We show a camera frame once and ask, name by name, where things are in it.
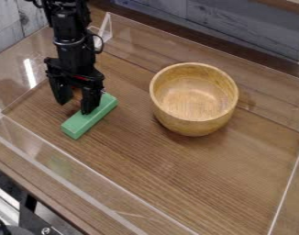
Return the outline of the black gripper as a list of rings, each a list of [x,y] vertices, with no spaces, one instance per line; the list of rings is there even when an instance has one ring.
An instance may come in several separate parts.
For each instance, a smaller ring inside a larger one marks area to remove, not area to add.
[[[77,41],[53,41],[57,57],[47,57],[47,76],[56,102],[63,106],[73,97],[72,87],[83,90],[81,113],[88,115],[100,103],[103,95],[104,75],[97,70],[96,55],[92,39]]]

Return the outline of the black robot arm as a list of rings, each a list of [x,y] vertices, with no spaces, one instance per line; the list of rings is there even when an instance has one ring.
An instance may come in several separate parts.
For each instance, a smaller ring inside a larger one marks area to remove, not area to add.
[[[104,40],[88,26],[92,22],[88,0],[27,0],[45,13],[52,28],[57,57],[47,57],[47,77],[56,102],[64,105],[73,97],[72,88],[83,91],[81,113],[99,107],[104,74],[96,69],[96,55]]]

